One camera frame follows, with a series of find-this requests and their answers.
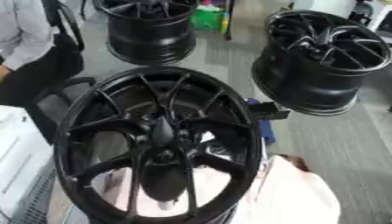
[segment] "sleeve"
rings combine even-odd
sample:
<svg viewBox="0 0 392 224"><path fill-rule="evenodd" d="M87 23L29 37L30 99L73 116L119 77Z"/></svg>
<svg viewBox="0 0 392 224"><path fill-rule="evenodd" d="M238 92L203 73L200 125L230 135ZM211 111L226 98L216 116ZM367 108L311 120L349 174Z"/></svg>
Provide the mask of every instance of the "sleeve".
<svg viewBox="0 0 392 224"><path fill-rule="evenodd" d="M3 65L11 70L38 60L53 46L52 28L46 20L41 0L15 0L21 42Z"/></svg>

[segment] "white shirt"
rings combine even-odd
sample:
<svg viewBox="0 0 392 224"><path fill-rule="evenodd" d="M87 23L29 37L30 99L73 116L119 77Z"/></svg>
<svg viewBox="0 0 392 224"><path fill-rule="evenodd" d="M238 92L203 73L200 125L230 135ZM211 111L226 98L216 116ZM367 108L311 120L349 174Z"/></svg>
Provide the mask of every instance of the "white shirt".
<svg viewBox="0 0 392 224"><path fill-rule="evenodd" d="M38 60L53 46L41 0L0 0L0 55L11 70Z"/></svg>

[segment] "rim lip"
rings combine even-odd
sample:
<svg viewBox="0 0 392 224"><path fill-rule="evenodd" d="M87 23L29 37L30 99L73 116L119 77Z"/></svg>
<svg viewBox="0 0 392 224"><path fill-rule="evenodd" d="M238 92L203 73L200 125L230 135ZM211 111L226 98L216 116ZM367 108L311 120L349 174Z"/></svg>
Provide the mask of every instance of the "rim lip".
<svg viewBox="0 0 392 224"><path fill-rule="evenodd" d="M307 59L306 57L300 57L298 55L296 55L295 53L293 53L292 51L289 51L288 49L286 49L285 47L283 47L281 44L279 44L275 38L272 37L271 32L270 32L270 26L272 24L272 22L274 22L275 20L278 20L279 18L283 18L286 16L294 16L294 15L298 15L298 14L302 14L302 15L313 15L313 16L327 16L327 17L332 17L332 18L339 18L339 19L344 19L346 20L348 23L351 23L352 25L356 25L359 26L366 34L369 34L370 36L373 36L374 39L379 40L381 45L382 45L382 50L385 51L386 53L386 57L385 60L378 66L374 66L374 67L370 67L370 68L360 68L360 69L351 69L351 68L338 68L338 67L331 67L331 66L325 66L325 65L321 65L311 59ZM314 67L322 67L325 70L332 72L332 73L336 73L336 74L341 74L344 73L344 75L348 75L348 74L352 74L352 75L358 75L358 74L365 74L365 73L370 73L373 72L375 70L379 70L382 69L384 67L386 67L389 62L391 61L391 52L389 50L388 45L385 43L385 41L380 38L377 34L373 33L372 31L370 31L366 26L364 26L363 24L357 23L355 21L343 18L343 17L338 17L329 13L324 13L324 12L319 12L319 11L313 11L313 10L288 10L288 11L281 11L278 13L273 14L272 16L270 16L265 24L266 27L266 32L268 35L268 40L270 43L273 43L275 46L278 46L281 50L283 50L285 53L288 53L291 57L300 59L302 61L304 61L307 64L311 64L311 66Z"/></svg>
<svg viewBox="0 0 392 224"><path fill-rule="evenodd" d="M347 104L338 107L338 108L326 108L326 109L317 109L317 108L309 108L306 106L301 106L301 105L294 105L292 103L289 103L287 101L283 101L282 98L277 97L273 91L270 91L267 86L265 86L262 82L262 79L260 78L260 75L258 73L258 64L261 63L259 62L260 58L255 61L255 63L252 66L252 79L255 82L255 84L259 87L260 90L264 94L266 94L270 99L272 99L274 102L279 103L280 105L292 109L294 111L297 111L298 113L309 115L309 116L338 116L341 114L346 113L348 110L350 110L353 106L355 106L356 102L358 101L358 95L354 96L353 99L348 102Z"/></svg>
<svg viewBox="0 0 392 224"><path fill-rule="evenodd" d="M164 66L164 65L175 64L183 60L184 58L188 57L189 55L191 55L191 53L193 53L196 47L196 38L194 37L194 34L192 35L193 35L192 47L190 47L186 52L183 52L182 54L178 55L178 57L170 57L169 59L161 59L161 60L132 59L130 57L127 57L126 55L117 52L117 50L115 50L115 48L109 43L110 41L106 42L106 46L108 48L108 51L119 60L129 62L134 65L141 65L141 66Z"/></svg>
<svg viewBox="0 0 392 224"><path fill-rule="evenodd" d="M113 11L109 10L108 8L105 7L105 4L103 3L104 0L99 0L100 4L101 4L101 9L103 12L105 12L106 14L108 14L109 16L112 16L114 18L120 18L120 19L126 19L126 20L133 20L133 21L137 21L137 22L170 22L171 20L177 20L177 19L181 19L181 18L189 18L197 9L199 3L196 2L196 4L189 4L189 11L178 15L176 17L162 17L162 18L141 18L141 17L126 17L117 13L114 13Z"/></svg>
<svg viewBox="0 0 392 224"><path fill-rule="evenodd" d="M245 116L246 120L248 120L248 123L250 125L249 133L251 135L251 152L247 154L247 163L246 165L246 172L243 178L243 182L237 185L236 192L233 197L227 198L224 203L220 204L219 208L220 209L209 209L211 206L214 206L215 203L212 203L216 201L217 198L221 196L221 193L225 192L227 188L224 188L220 194L218 194L214 199L212 199L210 202L205 204L204 206L199 207L199 211L201 211L203 214L208 214L204 215L204 217L201 217L199 214L196 214L196 216L189 218L186 217L184 214L181 215L176 215L172 217L162 217L162 218L150 218L150 217L145 217L145 218L150 218L152 221L151 223L171 223L173 224L174 222L171 221L171 219L182 219L184 224L200 224L200 223L207 223L213 219L216 219L217 217L223 215L225 212L227 212L229 209L235 207L235 205L240 201L240 199L243 197L243 195L246 193L246 191L250 188L251 184L253 183L253 180L257 174L259 165L261 163L261 150L263 145L260 142L259 136L260 136L260 130L257 125L256 120L253 118L253 116L250 114L247 108L247 104L245 101L241 98L241 96L235 92L231 87L229 87L227 84L221 82L220 80L215 79L214 77L211 77L209 75L206 75L204 73L200 73L197 71L185 69L185 68L180 68L180 67L173 67L173 66L155 66L155 67L140 67L137 69L132 69L123 73L119 73L113 77L110 77L91 89L89 89L84 95L82 95L76 103L73 104L73 106L68 110L66 117L63 119L61 122L61 125L59 126L57 135L56 135L56 140L54 142L54 162L55 162L55 167L56 167L56 172L59 176L59 182L61 183L61 186L63 190L65 191L66 195L71 199L71 201L79 207L84 213L86 213L87 216L97 219L98 221L102 221L103 223L117 223L118 221L124 221L124 216L123 213L124 211L119 210L118 208L115 208L114 206L111 206L112 210L109 211L109 213L98 213L102 209L101 206L98 206L95 203L86 203L82 197L79 197L79 193L75 193L71 189L74 187L72 181L67 178L67 172L65 166L67 166L64 161L65 159L62 156L65 156L69 152L69 148L67 148L67 131L69 128L69 125L74 122L74 118L76 118L80 113L80 111L85 107L85 104L88 102L88 100L92 97L94 94L95 90L106 87L110 88L110 86L113 86L116 84L117 81L119 81L121 78L126 78L126 76L129 76L130 79L133 79L134 76L137 74L150 74L153 75L154 73L160 72L162 73L163 71L170 73L170 72L181 72L181 73L191 73L191 74L197 74L198 77L202 76L202 79L205 81L211 81L214 85L219 85L219 87L224 88L227 91L227 96L233 101L233 103L238 107L238 109L241 111L241 113ZM144 221L133 221L132 223L149 223Z"/></svg>

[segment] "gray carpet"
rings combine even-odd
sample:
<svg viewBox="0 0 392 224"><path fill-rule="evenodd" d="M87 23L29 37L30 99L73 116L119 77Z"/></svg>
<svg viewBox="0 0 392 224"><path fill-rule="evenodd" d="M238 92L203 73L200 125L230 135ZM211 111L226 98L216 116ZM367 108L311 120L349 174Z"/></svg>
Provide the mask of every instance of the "gray carpet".
<svg viewBox="0 0 392 224"><path fill-rule="evenodd" d="M278 5L284 3L240 1L234 17L234 41L228 43L220 34L199 31L197 48L177 66L210 74L244 97L266 100L249 78L250 66L265 44L263 19ZM105 22L102 14L95 13L82 26L87 50L81 76L102 79L135 67L107 52ZM342 207L341 224L384 224L392 218L390 71L392 68L369 77L360 91L360 102L344 115L293 113L289 120L273 122L277 143L269 152L303 157L336 193Z"/></svg>

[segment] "matte black rim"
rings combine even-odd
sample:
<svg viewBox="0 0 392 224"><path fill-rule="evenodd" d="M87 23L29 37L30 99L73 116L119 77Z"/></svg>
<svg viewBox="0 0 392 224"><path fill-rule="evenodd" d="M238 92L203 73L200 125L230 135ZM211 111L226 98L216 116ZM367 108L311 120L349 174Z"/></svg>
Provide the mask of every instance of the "matte black rim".
<svg viewBox="0 0 392 224"><path fill-rule="evenodd" d="M355 103L358 100L358 97L355 96L349 103L342 107L338 108L312 108L310 109L309 107L306 106L301 106L301 105L293 105L289 101L286 101L285 99L276 96L272 91L268 89L263 83L263 81L260 78L260 69L258 66L260 62L256 61L253 66L252 66L252 78L255 84L262 90L263 93L265 93L270 99L273 99L275 102L279 103L280 105L297 111L298 113L303 113L311 116L338 116L341 114L346 113L348 110L350 110L353 106L355 106Z"/></svg>
<svg viewBox="0 0 392 224"><path fill-rule="evenodd" d="M336 74L365 74L390 62L390 50L380 37L342 17L308 10L286 11L270 18L268 31L269 40L287 53Z"/></svg>
<svg viewBox="0 0 392 224"><path fill-rule="evenodd" d="M101 5L116 18L151 21L188 17L196 9L194 0L101 0Z"/></svg>
<svg viewBox="0 0 392 224"><path fill-rule="evenodd" d="M121 99L131 90L146 93L150 98L136 105L130 105L130 100L124 104ZM188 101L192 98L188 98L190 93L200 95ZM199 103L198 107L193 104L195 102ZM98 120L88 120L95 103L101 105L99 111L106 111L105 115ZM148 112L139 114L141 108ZM88 139L104 130L123 134L129 151L80 168L73 153L87 147ZM59 180L67 195L83 212L98 221L209 223L222 215L227 217L224 214L232 211L230 209L253 182L262 147L258 130L243 99L224 83L183 68L146 67L120 73L84 94L59 127L54 156ZM199 133L205 131L211 131L235 158L229 161L202 150ZM137 213L135 200L140 177L147 161L167 151L178 161L185 175L188 211L167 218L143 217ZM193 184L193 167L198 165L208 165L231 177L227 187L204 206L197 205ZM130 167L136 174L132 175L128 211L111 206L91 187L91 180L98 174L123 167Z"/></svg>

